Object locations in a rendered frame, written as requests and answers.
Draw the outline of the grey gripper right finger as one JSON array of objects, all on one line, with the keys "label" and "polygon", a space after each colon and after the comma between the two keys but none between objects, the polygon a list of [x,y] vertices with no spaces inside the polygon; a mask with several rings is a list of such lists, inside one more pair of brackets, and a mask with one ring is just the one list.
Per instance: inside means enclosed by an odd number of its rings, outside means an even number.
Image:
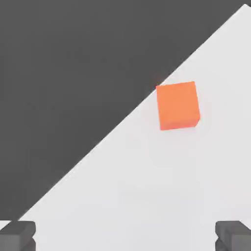
[{"label": "grey gripper right finger", "polygon": [[215,251],[251,251],[251,229],[241,221],[217,221]]}]

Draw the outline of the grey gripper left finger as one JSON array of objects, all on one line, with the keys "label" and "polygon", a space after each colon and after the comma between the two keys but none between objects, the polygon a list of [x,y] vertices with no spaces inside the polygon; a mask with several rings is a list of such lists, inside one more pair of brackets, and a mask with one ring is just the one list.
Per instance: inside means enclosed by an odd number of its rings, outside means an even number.
[{"label": "grey gripper left finger", "polygon": [[34,221],[11,221],[0,230],[0,251],[36,251]]}]

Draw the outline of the large orange box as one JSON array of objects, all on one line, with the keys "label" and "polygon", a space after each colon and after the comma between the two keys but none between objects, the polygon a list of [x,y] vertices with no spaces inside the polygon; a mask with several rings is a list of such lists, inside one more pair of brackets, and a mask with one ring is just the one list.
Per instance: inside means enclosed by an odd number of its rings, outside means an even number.
[{"label": "large orange box", "polygon": [[200,121],[195,82],[156,86],[161,130],[195,127]]}]

